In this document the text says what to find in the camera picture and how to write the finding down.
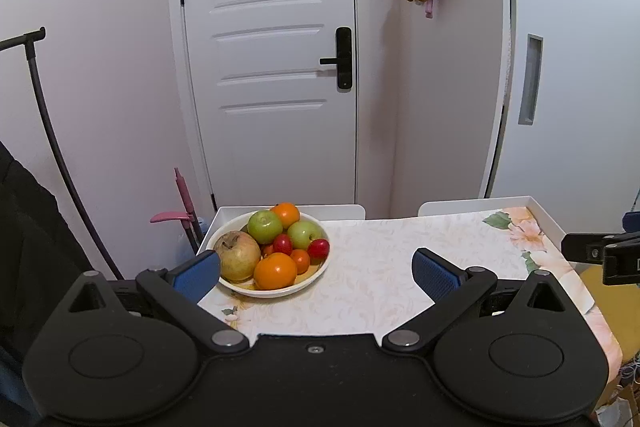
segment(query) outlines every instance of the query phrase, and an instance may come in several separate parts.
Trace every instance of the bowl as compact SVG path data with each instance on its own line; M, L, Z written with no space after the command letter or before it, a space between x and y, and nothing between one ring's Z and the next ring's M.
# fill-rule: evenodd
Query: bowl
M212 250L213 245L215 245L218 238L225 234L226 232L232 232L233 230L241 230L244 225L249 222L249 218L254 215L254 212L249 212L247 214L242 214L242 216L235 217L228 223L225 223L217 229L214 234L209 239L207 243L207 250ZM324 227L322 223L318 221L315 217L311 217L308 214L303 214L300 212L300 219L305 219L307 221L313 221L317 225L319 225L324 231ZM327 237L326 231L324 232L324 237L327 238L329 243L331 243L331 239ZM257 297L260 299L273 299L276 297L284 297L285 295L291 295L293 293L299 292L300 290L306 288L310 284L313 284L326 270L326 267L329 265L329 261L331 260L332 254L329 253L324 261L320 263L315 263L312 260L312 263L309 265L309 269L301 275L296 277L295 282L291 286L287 286L286 288L281 288L279 290L258 290L254 285L253 279L248 279L243 282L231 282L226 279L220 277L219 284L222 284L224 287L233 290L236 293L247 295L249 297Z

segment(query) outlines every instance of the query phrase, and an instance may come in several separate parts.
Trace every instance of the black metal pole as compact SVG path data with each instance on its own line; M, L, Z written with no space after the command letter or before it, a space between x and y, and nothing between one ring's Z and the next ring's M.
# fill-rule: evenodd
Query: black metal pole
M91 222L89 214L87 214L86 209L84 208L84 204L82 204L82 200L78 195L76 186L71 179L71 174L69 174L69 171L66 168L65 159L63 158L62 151L60 150L60 146L58 145L56 134L53 132L53 126L51 125L51 120L49 118L49 111L47 110L47 104L45 103L44 95L42 93L42 86L40 85L40 76L38 75L38 67L36 65L36 51L33 45L34 41L41 41L44 37L45 29L40 28L40 30L37 32L26 33L20 37L1 41L0 51L19 46L21 44L24 45L24 52L27 55L27 63L29 64L29 72L31 74L31 83L33 84L33 92L35 93L36 102L38 103L38 110L40 111L40 118L42 118L44 131L47 134L49 146L51 147L51 151L53 152L53 158L55 158L58 169L60 170L60 174L62 174L62 179L65 182L66 190L69 191L71 199L73 200L76 209L78 210L78 214L80 214L82 222L84 223L86 229L89 231L89 235L91 235L91 238L94 240L95 246L98 247L100 254L108 264L116 279L122 280L124 279L122 273L120 273L120 270L113 262L113 259L111 258L111 255L109 255L108 250L100 239L97 230L95 230L94 224Z

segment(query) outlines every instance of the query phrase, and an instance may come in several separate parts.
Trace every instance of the pink wall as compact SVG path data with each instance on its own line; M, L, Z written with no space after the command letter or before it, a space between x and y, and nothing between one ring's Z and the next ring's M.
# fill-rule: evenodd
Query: pink wall
M40 26L47 37L36 53L51 120L102 240L129 277L175 264L181 227L148 223L181 207L174 166L196 207L206 213L207 205L180 113L168 0L2 0L0 39ZM104 269L56 169L21 49L2 52L0 78L0 140L56 195L90 260Z

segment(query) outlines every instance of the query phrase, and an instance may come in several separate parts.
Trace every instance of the red fruit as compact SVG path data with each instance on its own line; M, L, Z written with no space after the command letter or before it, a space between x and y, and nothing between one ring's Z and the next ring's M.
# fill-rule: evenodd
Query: red fruit
M282 252L287 255L291 255L293 250L293 245L291 244L291 240L286 233L281 233L277 235L273 240L273 251L274 252Z
M326 239L315 239L309 243L309 248L306 249L306 253L312 259L324 259L329 255L329 241Z

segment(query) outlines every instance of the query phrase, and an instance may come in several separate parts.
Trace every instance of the white door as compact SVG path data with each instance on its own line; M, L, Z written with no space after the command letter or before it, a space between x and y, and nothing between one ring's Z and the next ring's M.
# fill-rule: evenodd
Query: white door
M621 230L640 185L640 3L516 0L516 10L511 101L491 195L531 195L567 232ZM535 73L536 38L533 103L524 79L529 44Z
M353 203L356 96L335 32L354 0L185 0L200 133L219 205ZM355 82L355 63L353 63Z

